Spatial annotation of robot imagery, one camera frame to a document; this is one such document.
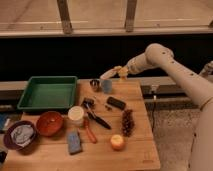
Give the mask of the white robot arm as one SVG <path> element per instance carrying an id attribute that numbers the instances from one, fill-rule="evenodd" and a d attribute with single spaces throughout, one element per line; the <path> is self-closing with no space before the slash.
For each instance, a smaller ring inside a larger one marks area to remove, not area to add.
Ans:
<path id="1" fill-rule="evenodd" d="M 164 70 L 200 109 L 188 171 L 213 171 L 213 83 L 177 62 L 173 52 L 158 43 L 148 45 L 122 69 L 128 74 L 139 74 L 157 67 Z"/>

